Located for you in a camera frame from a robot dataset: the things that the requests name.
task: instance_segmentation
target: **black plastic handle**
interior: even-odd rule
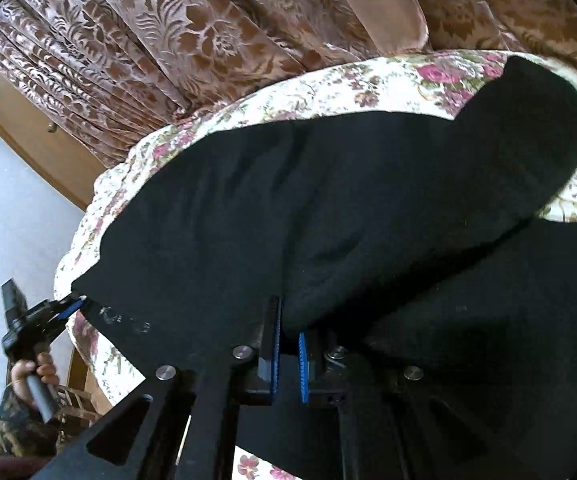
[[[40,376],[33,373],[26,377],[26,383],[30,394],[33,396],[33,401],[40,411],[42,420],[46,424],[59,411],[59,403],[57,402],[57,394],[53,386],[44,384]]]

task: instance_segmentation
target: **bed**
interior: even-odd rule
[[[183,124],[152,133],[131,149],[126,162],[106,171],[95,182],[94,200],[57,269],[56,298],[67,295],[72,281],[99,259],[104,231],[149,177],[204,136],[248,124],[367,110],[450,119],[482,85],[501,75],[511,55],[498,50],[448,50],[345,64],[276,83],[219,111],[203,110]],[[519,55],[547,67],[577,88],[577,70],[561,60]],[[577,170],[536,214],[554,222],[577,222]],[[142,381],[140,372],[81,314],[70,319],[68,331],[111,404]],[[251,480],[294,478],[238,448],[233,478],[242,476]]]

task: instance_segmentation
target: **round screw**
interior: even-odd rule
[[[176,373],[177,372],[175,371],[174,367],[172,367],[171,365],[164,365],[157,368],[155,376],[160,381],[168,381],[169,379],[174,378]]]
[[[346,356],[346,349],[343,346],[335,346],[335,348],[326,352],[326,355],[335,360],[344,359]]]
[[[409,381],[419,381],[424,377],[424,370],[415,365],[407,366],[404,368],[404,377]]]
[[[233,348],[233,357],[235,359],[248,359],[252,356],[252,348],[246,345],[239,345]]]

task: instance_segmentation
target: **camouflage fabric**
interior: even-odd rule
[[[53,456],[59,423],[43,424],[40,413],[21,401],[9,384],[0,403],[0,455]]]

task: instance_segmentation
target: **brown floral curtain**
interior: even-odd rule
[[[108,167],[165,124],[303,72],[392,54],[392,46],[399,52],[532,52],[577,67],[577,5],[572,0],[0,4],[0,72]]]
[[[377,55],[345,0],[0,4],[0,72],[108,167],[200,108]]]
[[[434,50],[484,48],[558,57],[577,68],[573,0],[418,0]]]

